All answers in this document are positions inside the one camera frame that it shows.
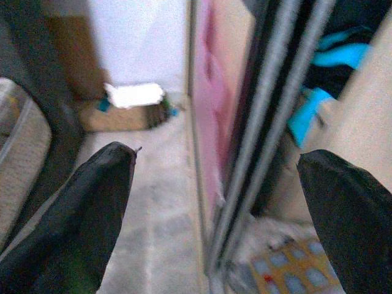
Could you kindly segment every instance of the teal fabric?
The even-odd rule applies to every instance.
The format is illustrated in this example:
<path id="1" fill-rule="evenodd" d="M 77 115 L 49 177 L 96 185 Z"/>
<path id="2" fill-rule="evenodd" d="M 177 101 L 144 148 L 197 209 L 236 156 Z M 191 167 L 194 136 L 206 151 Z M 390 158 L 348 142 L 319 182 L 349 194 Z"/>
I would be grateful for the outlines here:
<path id="1" fill-rule="evenodd" d="M 357 69 L 369 48 L 370 46 L 368 44 L 353 43 L 327 52 L 317 52 L 314 55 L 312 63 L 322 67 L 333 67 L 345 64 L 353 69 Z"/>
<path id="2" fill-rule="evenodd" d="M 97 106 L 97 109 L 99 111 L 102 111 L 102 112 L 108 112 L 108 110 L 110 108 L 110 105 L 111 104 L 110 104 L 110 102 L 108 100 L 108 97 L 107 97 L 107 95 L 105 95 L 105 97 L 102 98 L 101 101 L 99 102 L 99 105 Z"/>
<path id="3" fill-rule="evenodd" d="M 346 31 L 342 32 L 335 32 L 333 34 L 329 34 L 325 37 L 322 37 L 320 42 L 318 43 L 318 50 L 325 51 L 332 47 L 334 44 L 338 42 L 342 42 L 348 37 L 350 37 L 352 34 L 360 31 L 369 31 L 369 28 L 366 28 L 364 26 L 356 26 L 355 28 L 348 29 Z"/>
<path id="4" fill-rule="evenodd" d="M 319 105 L 328 99 L 331 99 L 331 95 L 320 88 L 315 88 L 308 97 L 308 101 L 289 119 L 288 128 L 294 136 L 295 143 L 300 148 L 304 146 L 307 133 L 317 114 Z"/>

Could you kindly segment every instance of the metal frame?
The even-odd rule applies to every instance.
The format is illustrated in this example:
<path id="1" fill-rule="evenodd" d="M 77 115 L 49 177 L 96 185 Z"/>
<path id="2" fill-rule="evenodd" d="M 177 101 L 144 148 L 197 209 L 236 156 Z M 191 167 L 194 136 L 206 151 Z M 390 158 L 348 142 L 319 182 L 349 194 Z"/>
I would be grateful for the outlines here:
<path id="1" fill-rule="evenodd" d="M 239 157 L 233 172 L 233 181 L 229 185 L 227 202 L 216 225 L 213 242 L 209 249 L 207 273 L 210 277 L 216 275 L 219 267 L 219 257 L 223 250 L 226 236 L 229 233 L 230 222 L 238 204 L 238 195 L 241 192 L 245 180 L 246 170 L 251 162 L 251 154 L 255 149 L 258 132 L 263 125 L 277 77 L 284 63 L 284 57 L 294 29 L 300 4 L 301 0 L 283 0 L 279 4 L 276 12 L 276 23 L 273 26 L 272 36 L 268 41 L 255 94 L 259 99 L 254 99 L 243 144 L 240 147 Z"/>
<path id="2" fill-rule="evenodd" d="M 233 230 L 228 237 L 227 246 L 224 249 L 221 261 L 223 265 L 233 257 L 238 241 L 244 231 L 249 211 L 263 184 L 263 180 L 276 152 L 280 137 L 282 136 L 287 120 L 290 117 L 291 110 L 295 103 L 295 97 L 304 81 L 317 41 L 322 35 L 323 29 L 334 7 L 334 3 L 335 0 L 317 0 L 314 4 L 305 32 L 301 37 L 298 53 L 295 56 L 287 82 L 284 86 L 281 101 L 279 102 L 276 114 L 274 115 L 274 121 L 268 131 L 265 144 L 260 151 L 259 160 L 252 175 L 251 185 L 246 190 L 244 200 L 236 216 Z"/>

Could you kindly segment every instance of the closet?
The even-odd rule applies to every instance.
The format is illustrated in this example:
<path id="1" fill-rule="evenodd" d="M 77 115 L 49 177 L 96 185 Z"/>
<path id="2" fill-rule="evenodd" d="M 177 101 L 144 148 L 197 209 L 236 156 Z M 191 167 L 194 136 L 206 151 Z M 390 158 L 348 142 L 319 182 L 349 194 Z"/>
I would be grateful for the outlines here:
<path id="1" fill-rule="evenodd" d="M 317 237 L 296 170 L 301 153 L 330 150 L 391 190 L 391 2 L 237 1 L 228 13 L 234 2 L 198 1 L 195 25 L 205 267 L 213 293 L 259 293 L 246 266 L 253 256 Z M 233 16 L 240 9 L 247 22 Z M 221 46 L 228 40 L 237 47 Z"/>

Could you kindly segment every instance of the clutter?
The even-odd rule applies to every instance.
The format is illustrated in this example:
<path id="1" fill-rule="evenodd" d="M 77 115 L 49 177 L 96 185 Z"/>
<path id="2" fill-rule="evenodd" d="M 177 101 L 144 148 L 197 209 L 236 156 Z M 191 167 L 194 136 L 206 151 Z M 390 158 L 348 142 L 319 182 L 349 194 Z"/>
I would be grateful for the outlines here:
<path id="1" fill-rule="evenodd" d="M 254 257 L 249 266 L 259 293 L 318 293 L 340 288 L 328 257 L 314 238 L 291 240 Z"/>
<path id="2" fill-rule="evenodd" d="M 76 101 L 75 108 L 84 130 L 111 132 L 157 127 L 169 119 L 173 106 L 163 98 L 157 105 L 118 108 L 103 98 L 101 101 Z"/>
<path id="3" fill-rule="evenodd" d="M 304 82 L 304 89 L 312 92 L 287 123 L 298 147 L 304 148 L 320 105 L 337 99 L 351 73 L 359 68 L 370 50 L 371 38 L 368 28 L 358 26 L 320 40 Z"/>

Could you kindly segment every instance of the pink fabric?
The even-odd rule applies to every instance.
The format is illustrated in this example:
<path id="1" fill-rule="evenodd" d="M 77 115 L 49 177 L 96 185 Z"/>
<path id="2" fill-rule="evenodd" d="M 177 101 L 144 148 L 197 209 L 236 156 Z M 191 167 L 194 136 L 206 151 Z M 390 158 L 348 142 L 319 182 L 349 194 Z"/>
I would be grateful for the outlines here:
<path id="1" fill-rule="evenodd" d="M 193 104 L 198 130 L 203 183 L 211 211 L 220 194 L 221 170 L 227 153 L 228 98 L 221 65 L 212 52 L 214 10 L 210 0 L 202 0 L 196 32 Z"/>

